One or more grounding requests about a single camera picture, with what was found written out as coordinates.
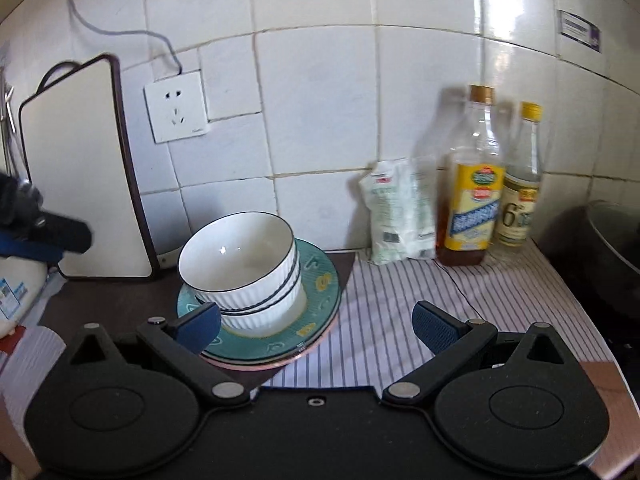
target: cutting board handle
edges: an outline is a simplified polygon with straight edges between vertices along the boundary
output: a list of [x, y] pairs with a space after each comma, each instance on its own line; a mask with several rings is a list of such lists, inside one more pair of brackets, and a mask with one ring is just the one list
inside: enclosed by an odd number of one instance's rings
[[52, 66], [51, 68], [49, 68], [49, 70], [47, 70], [47, 73], [44, 75], [44, 77], [42, 78], [42, 81], [40, 82], [40, 84], [38, 85], [38, 89], [36, 90], [36, 94], [39, 94], [40, 92], [42, 92], [45, 88], [47, 88], [47, 81], [49, 81], [49, 78], [54, 75], [58, 70], [60, 70], [61, 68], [69, 68], [70, 72], [72, 72], [73, 70], [76, 70], [78, 68], [80, 68], [80, 63], [78, 63], [77, 61], [61, 61], [57, 64], [55, 64], [54, 66]]

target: plastic bag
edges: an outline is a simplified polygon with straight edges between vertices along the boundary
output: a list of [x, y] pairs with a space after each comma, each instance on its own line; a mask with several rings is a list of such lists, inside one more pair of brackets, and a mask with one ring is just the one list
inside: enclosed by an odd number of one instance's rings
[[435, 161], [383, 160], [360, 181], [371, 211], [371, 255], [376, 265], [435, 256]]

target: bottle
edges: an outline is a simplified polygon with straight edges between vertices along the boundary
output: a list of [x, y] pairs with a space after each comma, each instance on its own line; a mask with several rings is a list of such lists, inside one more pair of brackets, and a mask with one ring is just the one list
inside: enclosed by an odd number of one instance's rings
[[529, 234], [543, 173], [538, 135], [541, 118], [541, 106], [522, 103], [522, 124], [507, 156], [504, 190], [490, 247], [490, 253], [501, 260], [514, 259]]
[[504, 167], [491, 126], [494, 89], [470, 86], [470, 104], [450, 134], [447, 176], [438, 200], [438, 259], [446, 266], [482, 262], [494, 230]]

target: cutting board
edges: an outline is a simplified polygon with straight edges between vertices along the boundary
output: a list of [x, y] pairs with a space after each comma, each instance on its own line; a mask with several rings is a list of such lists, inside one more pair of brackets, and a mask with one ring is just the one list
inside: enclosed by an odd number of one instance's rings
[[47, 84], [19, 111], [22, 147], [44, 208], [88, 223], [94, 242], [66, 253], [60, 271], [74, 278], [152, 278], [158, 270], [133, 171], [118, 59], [108, 54]]

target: bottle cap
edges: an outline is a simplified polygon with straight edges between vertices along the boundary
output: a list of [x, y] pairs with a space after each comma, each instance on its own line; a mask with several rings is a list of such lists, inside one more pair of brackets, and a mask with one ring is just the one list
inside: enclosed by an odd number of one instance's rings
[[490, 86], [469, 85], [469, 100], [485, 105], [494, 104], [494, 89]]
[[539, 123], [542, 118], [542, 106], [524, 101], [521, 115], [523, 119]]

